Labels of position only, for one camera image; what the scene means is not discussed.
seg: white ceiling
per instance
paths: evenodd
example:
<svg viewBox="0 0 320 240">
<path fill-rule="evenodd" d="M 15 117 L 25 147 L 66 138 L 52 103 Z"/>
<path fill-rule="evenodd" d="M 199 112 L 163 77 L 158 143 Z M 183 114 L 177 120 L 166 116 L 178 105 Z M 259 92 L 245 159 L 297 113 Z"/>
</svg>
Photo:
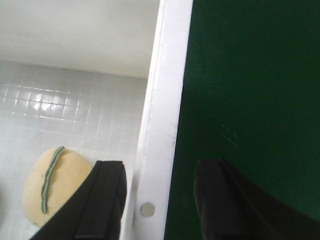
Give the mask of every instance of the white ceiling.
<svg viewBox="0 0 320 240">
<path fill-rule="evenodd" d="M 147 78 L 159 0 L 0 0 L 0 59 Z"/>
</svg>

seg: white tile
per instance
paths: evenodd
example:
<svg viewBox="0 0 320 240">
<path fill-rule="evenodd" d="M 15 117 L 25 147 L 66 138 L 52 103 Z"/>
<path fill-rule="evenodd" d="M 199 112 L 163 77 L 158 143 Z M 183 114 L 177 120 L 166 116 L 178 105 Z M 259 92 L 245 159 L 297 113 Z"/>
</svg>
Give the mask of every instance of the white tile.
<svg viewBox="0 0 320 240">
<path fill-rule="evenodd" d="M 108 153 L 118 153 L 119 154 L 119 149 L 120 149 L 120 141 L 116 139 L 115 137 L 111 138 L 106 145 L 106 151 Z"/>
<path fill-rule="evenodd" d="M 53 94 L 53 104 L 64 105 L 66 102 L 66 94 L 64 92 L 55 92 Z"/>
<path fill-rule="evenodd" d="M 33 114 L 30 114 L 28 113 L 27 111 L 27 115 L 25 116 L 24 118 L 24 123 L 23 125 L 26 127 L 26 128 L 32 128 L 33 126 L 35 126 L 38 122 L 38 119 L 39 117 L 37 115 L 33 115 Z"/>
<path fill-rule="evenodd" d="M 71 134 L 72 133 L 72 125 L 74 121 L 69 120 L 69 119 L 62 119 L 61 120 L 61 125 L 59 128 L 59 132 L 65 133 L 65 134 Z"/>
<path fill-rule="evenodd" d="M 20 88 L 18 99 L 29 101 L 31 96 L 30 89 L 28 88 Z"/>
<path fill-rule="evenodd" d="M 63 108 L 62 118 L 74 120 L 76 115 L 76 107 L 75 106 L 65 106 Z"/>
<path fill-rule="evenodd" d="M 67 147 L 76 150 L 84 144 L 84 137 L 80 134 L 72 134 L 68 137 Z"/>
<path fill-rule="evenodd" d="M 30 101 L 33 101 L 33 102 L 40 102 L 44 94 L 42 90 L 38 90 L 38 89 L 33 89 L 30 93 L 31 93 Z"/>
<path fill-rule="evenodd" d="M 95 97 L 93 96 L 90 102 L 90 109 L 101 109 L 103 104 L 104 104 L 104 100 L 102 97 L 98 96 Z"/>
<path fill-rule="evenodd" d="M 15 112 L 25 113 L 27 111 L 29 101 L 17 100 L 15 105 Z"/>
<path fill-rule="evenodd" d="M 89 96 L 88 94 L 85 94 L 85 93 L 80 94 L 77 106 L 80 108 L 88 109 L 90 106 L 90 100 L 91 100 L 91 96 Z"/>
<path fill-rule="evenodd" d="M 43 98 L 42 98 L 42 102 L 43 103 L 52 103 L 54 100 L 54 92 L 53 91 L 44 91 L 43 92 Z"/>
<path fill-rule="evenodd" d="M 96 132 L 96 136 L 98 138 L 107 139 L 109 134 L 110 134 L 110 124 L 108 124 L 107 122 L 103 122 L 103 123 L 99 124 L 97 132 Z"/>
<path fill-rule="evenodd" d="M 107 140 L 105 138 L 97 138 L 94 149 L 98 152 L 105 152 L 107 150 Z"/>
<path fill-rule="evenodd" d="M 96 138 L 93 136 L 85 136 L 83 138 L 83 149 L 93 150 L 95 149 Z"/>
<path fill-rule="evenodd" d="M 51 116 L 51 104 L 42 102 L 40 104 L 39 116 L 50 117 Z"/>
<path fill-rule="evenodd" d="M 16 99 L 6 98 L 4 100 L 4 109 L 8 112 L 14 112 L 16 107 Z"/>
<path fill-rule="evenodd" d="M 77 106 L 79 100 L 79 94 L 71 94 L 69 93 L 66 96 L 65 105 L 67 106 Z"/>
<path fill-rule="evenodd" d="M 61 139 L 60 139 L 60 133 L 57 132 L 57 128 L 55 128 L 54 126 L 52 126 L 51 124 L 47 124 L 47 132 L 45 133 L 44 137 L 45 137 L 45 141 L 47 144 L 50 144 L 50 148 L 53 146 L 60 146 L 61 143 Z"/>
<path fill-rule="evenodd" d="M 88 109 L 85 107 L 77 107 L 75 109 L 74 120 L 86 122 L 88 118 Z"/>
<path fill-rule="evenodd" d="M 52 132 L 57 132 L 62 124 L 62 119 L 60 117 L 51 117 L 49 119 L 50 129 Z"/>
<path fill-rule="evenodd" d="M 110 124 L 114 118 L 115 109 L 113 108 L 104 108 L 100 113 L 99 122 L 103 125 Z"/>
<path fill-rule="evenodd" d="M 132 154 L 131 145 L 130 141 L 123 141 L 120 145 L 121 153 L 126 156 Z"/>
<path fill-rule="evenodd" d="M 10 99 L 17 99 L 19 90 L 20 89 L 18 87 L 9 87 L 5 97 Z"/>
<path fill-rule="evenodd" d="M 52 104 L 51 106 L 51 117 L 62 119 L 64 113 L 64 106 L 58 104 Z"/>
<path fill-rule="evenodd" d="M 51 131 L 49 118 L 45 116 L 39 116 L 37 128 L 43 131 Z"/>
<path fill-rule="evenodd" d="M 120 143 L 121 141 L 122 141 L 121 126 L 111 126 L 109 136 L 108 136 L 108 143 L 110 142 Z"/>
<path fill-rule="evenodd" d="M 101 108 L 92 107 L 88 111 L 87 121 L 91 123 L 98 123 L 100 119 Z"/>
<path fill-rule="evenodd" d="M 98 123 L 87 122 L 84 128 L 84 134 L 87 136 L 96 136 L 98 130 Z"/>
<path fill-rule="evenodd" d="M 59 146 L 65 146 L 65 147 L 68 148 L 68 143 L 69 143 L 69 139 L 70 139 L 70 133 L 69 132 L 60 131 L 57 139 L 59 139 L 59 144 L 58 144 Z"/>
<path fill-rule="evenodd" d="M 86 128 L 86 122 L 84 121 L 74 121 L 72 124 L 73 134 L 84 134 Z"/>
<path fill-rule="evenodd" d="M 40 108 L 40 102 L 29 101 L 26 109 L 26 113 L 28 115 L 37 115 L 39 112 L 39 108 Z"/>
<path fill-rule="evenodd" d="M 5 109 L 5 98 L 0 97 L 0 111 Z"/>
<path fill-rule="evenodd" d="M 8 87 L 6 85 L 0 85 L 0 97 L 7 96 Z"/>
</svg>

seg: green wall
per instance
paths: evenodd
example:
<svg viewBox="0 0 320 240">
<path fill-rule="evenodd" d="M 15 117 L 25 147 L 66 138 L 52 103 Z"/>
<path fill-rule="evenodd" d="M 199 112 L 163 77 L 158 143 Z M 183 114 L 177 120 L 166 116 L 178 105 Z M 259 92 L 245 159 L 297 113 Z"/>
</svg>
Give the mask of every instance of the green wall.
<svg viewBox="0 0 320 240">
<path fill-rule="evenodd" d="M 201 240 L 201 158 L 320 221 L 320 1 L 194 0 L 166 240 Z"/>
</svg>

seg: white tile wall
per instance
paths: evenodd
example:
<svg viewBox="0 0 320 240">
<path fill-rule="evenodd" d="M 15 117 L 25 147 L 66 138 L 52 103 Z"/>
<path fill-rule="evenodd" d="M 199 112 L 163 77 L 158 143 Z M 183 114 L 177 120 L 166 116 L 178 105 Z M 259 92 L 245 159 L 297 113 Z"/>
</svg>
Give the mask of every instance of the white tile wall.
<svg viewBox="0 0 320 240">
<path fill-rule="evenodd" d="M 21 193 L 46 149 L 66 146 L 92 165 L 124 161 L 128 185 L 136 157 L 147 80 L 0 61 L 0 239 L 37 230 Z"/>
</svg>

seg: scratch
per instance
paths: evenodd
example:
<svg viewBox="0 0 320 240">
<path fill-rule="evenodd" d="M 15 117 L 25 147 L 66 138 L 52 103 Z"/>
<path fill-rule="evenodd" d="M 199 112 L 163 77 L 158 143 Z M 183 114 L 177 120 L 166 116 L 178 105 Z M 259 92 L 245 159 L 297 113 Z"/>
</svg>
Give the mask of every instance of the scratch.
<svg viewBox="0 0 320 240">
<path fill-rule="evenodd" d="M 222 134 L 222 136 L 228 140 L 229 143 L 231 143 L 233 146 L 238 147 L 233 141 L 231 141 L 231 139 L 227 138 L 225 135 Z"/>
</svg>

